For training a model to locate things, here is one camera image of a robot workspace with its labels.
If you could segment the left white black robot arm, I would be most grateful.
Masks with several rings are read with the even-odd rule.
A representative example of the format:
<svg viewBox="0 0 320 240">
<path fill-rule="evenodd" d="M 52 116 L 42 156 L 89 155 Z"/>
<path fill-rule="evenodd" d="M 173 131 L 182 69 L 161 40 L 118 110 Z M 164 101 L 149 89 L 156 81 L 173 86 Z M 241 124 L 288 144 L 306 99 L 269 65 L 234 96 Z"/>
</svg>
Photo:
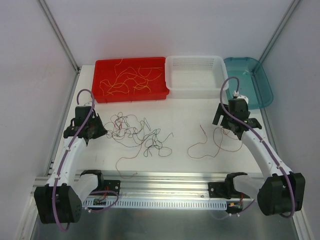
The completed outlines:
<svg viewBox="0 0 320 240">
<path fill-rule="evenodd" d="M 34 199 L 42 224 L 77 223 L 90 195 L 119 197 L 120 181 L 105 180 L 101 170 L 84 170 L 75 181 L 77 164 L 90 140 L 106 135 L 100 116 L 91 106 L 77 106 L 75 117 L 63 132 L 58 164 L 43 186 L 36 187 Z"/>
</svg>

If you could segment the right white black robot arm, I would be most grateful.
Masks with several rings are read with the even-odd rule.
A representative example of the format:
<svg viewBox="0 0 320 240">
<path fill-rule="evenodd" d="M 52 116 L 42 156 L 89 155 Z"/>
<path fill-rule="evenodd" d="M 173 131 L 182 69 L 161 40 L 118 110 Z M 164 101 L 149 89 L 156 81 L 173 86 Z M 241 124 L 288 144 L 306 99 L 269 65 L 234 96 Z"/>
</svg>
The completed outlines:
<svg viewBox="0 0 320 240">
<path fill-rule="evenodd" d="M 290 218 L 302 209 L 306 180 L 294 173 L 269 144 L 256 118 L 250 117 L 247 102 L 233 98 L 220 103 L 213 125 L 230 130 L 248 148 L 263 175 L 260 184 L 245 172 L 227 174 L 223 184 L 215 190 L 222 198 L 231 199 L 243 193 L 257 201 L 266 216 L 281 215 Z"/>
</svg>

